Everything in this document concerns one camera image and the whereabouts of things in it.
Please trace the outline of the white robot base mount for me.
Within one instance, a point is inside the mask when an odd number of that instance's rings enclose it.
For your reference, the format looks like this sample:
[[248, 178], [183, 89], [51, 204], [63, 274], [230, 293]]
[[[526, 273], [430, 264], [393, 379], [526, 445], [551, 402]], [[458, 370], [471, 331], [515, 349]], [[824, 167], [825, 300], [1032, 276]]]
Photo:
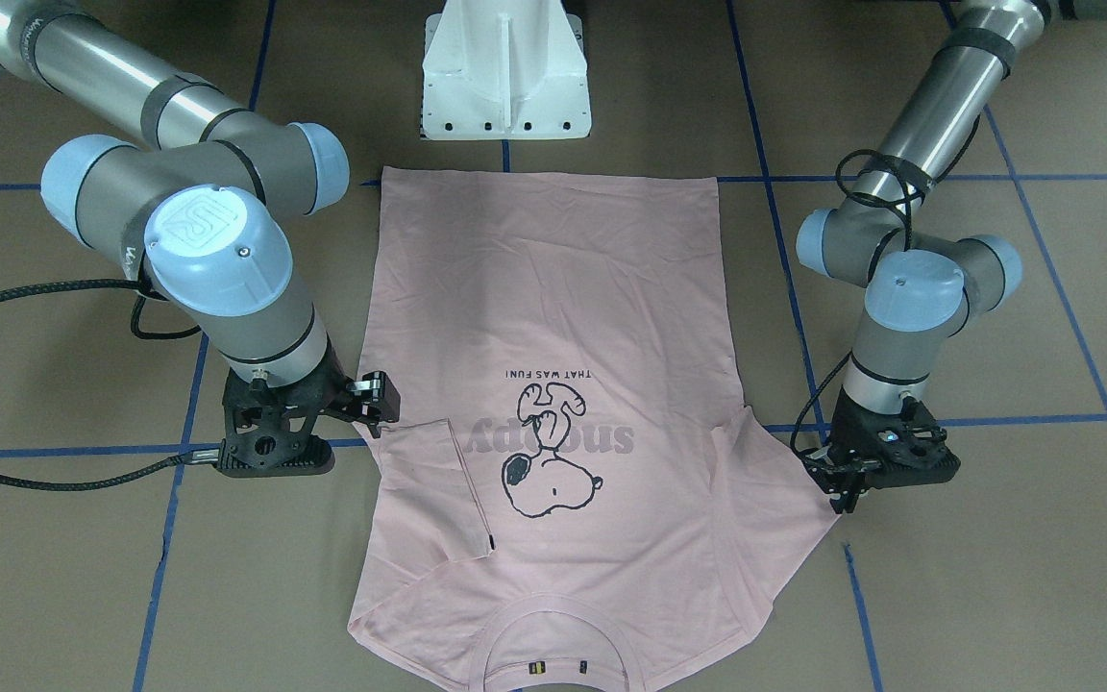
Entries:
[[579, 140], [593, 127], [583, 12], [566, 1], [448, 1], [425, 21], [427, 140]]

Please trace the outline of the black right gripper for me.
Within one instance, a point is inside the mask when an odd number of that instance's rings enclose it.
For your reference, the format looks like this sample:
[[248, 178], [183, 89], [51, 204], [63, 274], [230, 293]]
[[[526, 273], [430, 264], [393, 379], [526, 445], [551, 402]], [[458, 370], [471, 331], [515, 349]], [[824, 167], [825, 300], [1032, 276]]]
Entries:
[[333, 469], [333, 451], [313, 433], [321, 415], [361, 422], [370, 437], [400, 419], [401, 395], [383, 371], [346, 376], [333, 347], [294, 383], [230, 372], [221, 395], [225, 433], [218, 469], [230, 478], [320, 476]]

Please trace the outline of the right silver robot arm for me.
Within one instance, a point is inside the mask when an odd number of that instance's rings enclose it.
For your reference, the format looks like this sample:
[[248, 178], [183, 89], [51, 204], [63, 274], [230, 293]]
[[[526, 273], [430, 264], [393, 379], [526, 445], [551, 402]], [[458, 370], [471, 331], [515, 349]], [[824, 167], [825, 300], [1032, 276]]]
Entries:
[[117, 264], [114, 287], [179, 308], [230, 368], [221, 442], [97, 489], [182, 465], [246, 479], [320, 476], [334, 458], [313, 433], [317, 419], [356, 422], [373, 436], [397, 421], [386, 373], [343, 372], [281, 229], [346, 193], [350, 162], [333, 132], [269, 122], [75, 1], [0, 1], [0, 69], [126, 133], [56, 149], [39, 184], [45, 209]]

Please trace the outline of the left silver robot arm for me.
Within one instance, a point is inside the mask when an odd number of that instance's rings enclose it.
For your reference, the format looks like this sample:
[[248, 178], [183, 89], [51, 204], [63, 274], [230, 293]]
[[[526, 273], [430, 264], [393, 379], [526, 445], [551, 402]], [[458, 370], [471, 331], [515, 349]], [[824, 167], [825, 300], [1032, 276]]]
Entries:
[[1018, 250], [977, 235], [917, 233], [925, 198], [970, 146], [990, 96], [1020, 53], [1058, 14], [1054, 1], [965, 1], [911, 97], [877, 149], [856, 149], [844, 202], [814, 210], [797, 234], [797, 259], [865, 290], [849, 353], [835, 366], [842, 390], [830, 434], [799, 451], [808, 476], [839, 515], [867, 490], [942, 483], [961, 461], [923, 392], [946, 339], [1020, 288]]

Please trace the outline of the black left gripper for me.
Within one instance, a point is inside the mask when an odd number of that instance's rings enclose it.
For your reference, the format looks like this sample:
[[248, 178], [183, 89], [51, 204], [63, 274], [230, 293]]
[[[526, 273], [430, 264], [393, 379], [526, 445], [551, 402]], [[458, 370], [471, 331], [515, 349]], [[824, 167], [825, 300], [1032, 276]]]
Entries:
[[835, 515], [853, 513], [867, 490], [952, 481], [961, 465], [946, 430], [915, 397], [878, 413], [842, 393], [825, 446], [803, 452], [805, 472], [830, 496]]

